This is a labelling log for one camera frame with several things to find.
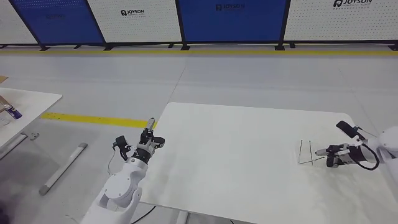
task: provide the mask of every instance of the blue panel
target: blue panel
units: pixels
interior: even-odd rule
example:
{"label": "blue panel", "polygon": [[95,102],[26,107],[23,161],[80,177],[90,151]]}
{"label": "blue panel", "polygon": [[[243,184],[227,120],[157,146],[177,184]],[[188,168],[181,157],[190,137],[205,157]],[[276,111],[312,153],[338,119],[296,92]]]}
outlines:
{"label": "blue panel", "polygon": [[279,40],[286,0],[179,0],[188,42]]}
{"label": "blue panel", "polygon": [[84,0],[13,0],[43,44],[102,43]]}

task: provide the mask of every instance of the floor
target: floor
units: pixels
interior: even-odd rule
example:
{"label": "floor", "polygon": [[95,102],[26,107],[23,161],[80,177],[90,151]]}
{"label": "floor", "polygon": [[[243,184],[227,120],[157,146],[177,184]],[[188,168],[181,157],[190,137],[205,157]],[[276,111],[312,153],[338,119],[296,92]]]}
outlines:
{"label": "floor", "polygon": [[[301,47],[319,49],[324,47]],[[387,50],[380,46],[328,49]],[[0,75],[9,77],[2,87],[63,94],[51,112],[159,118],[171,101],[332,111],[349,114],[374,134],[398,124],[397,71],[396,55],[374,54],[0,53]],[[15,224],[79,222],[108,178],[114,139],[125,135],[135,144],[141,133],[134,128],[44,119],[37,120],[35,130],[40,133],[36,141],[23,142],[0,162],[0,202]],[[81,142],[88,143],[88,149],[46,196],[39,196],[39,187]],[[111,172],[122,164],[116,156]],[[139,205],[133,220],[150,208]],[[172,223],[175,214],[156,208],[140,223]],[[191,216],[190,224],[207,223],[230,222]]]}

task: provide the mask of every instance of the bottle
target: bottle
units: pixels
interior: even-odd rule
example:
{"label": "bottle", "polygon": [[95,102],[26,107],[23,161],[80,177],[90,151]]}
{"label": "bottle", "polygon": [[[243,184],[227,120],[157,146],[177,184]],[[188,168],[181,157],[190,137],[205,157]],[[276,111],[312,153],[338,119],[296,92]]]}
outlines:
{"label": "bottle", "polygon": [[0,126],[5,126],[10,123],[8,119],[6,119],[5,113],[0,112]]}
{"label": "bottle", "polygon": [[4,105],[6,108],[6,111],[14,118],[14,119],[19,119],[22,117],[22,114],[18,112],[18,110],[15,109],[15,107],[11,105]]}

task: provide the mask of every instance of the white table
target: white table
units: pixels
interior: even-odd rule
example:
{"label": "white table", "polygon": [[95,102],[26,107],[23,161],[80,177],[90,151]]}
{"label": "white table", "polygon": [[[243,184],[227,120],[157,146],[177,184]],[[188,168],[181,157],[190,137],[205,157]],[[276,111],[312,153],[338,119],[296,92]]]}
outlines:
{"label": "white table", "polygon": [[[62,98],[62,95],[10,88],[0,88],[0,95],[22,114],[20,119],[13,119],[6,126],[0,126],[1,159],[24,139],[30,138],[31,140],[34,140],[38,136],[37,133],[33,133],[28,129],[30,123],[58,102]],[[45,195],[49,191],[51,186],[53,186],[53,184],[66,171],[69,165],[77,158],[86,146],[86,144],[80,144],[78,149],[70,156],[68,162],[59,168],[59,170],[56,171],[49,181],[40,189],[40,194]]]}
{"label": "white table", "polygon": [[396,223],[381,172],[297,164],[297,144],[352,143],[344,113],[169,103],[141,202],[251,223]]}

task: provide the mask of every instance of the white pegboard panel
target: white pegboard panel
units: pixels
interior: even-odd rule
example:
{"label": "white pegboard panel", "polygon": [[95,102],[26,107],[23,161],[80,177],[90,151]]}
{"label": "white pegboard panel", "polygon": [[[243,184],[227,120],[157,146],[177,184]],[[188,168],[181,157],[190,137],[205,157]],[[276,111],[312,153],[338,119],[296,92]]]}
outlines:
{"label": "white pegboard panel", "polygon": [[290,4],[285,40],[396,39],[398,0],[292,0]]}
{"label": "white pegboard panel", "polygon": [[107,42],[181,41],[175,0],[88,0]]}
{"label": "white pegboard panel", "polygon": [[0,44],[36,44],[8,0],[0,0]]}

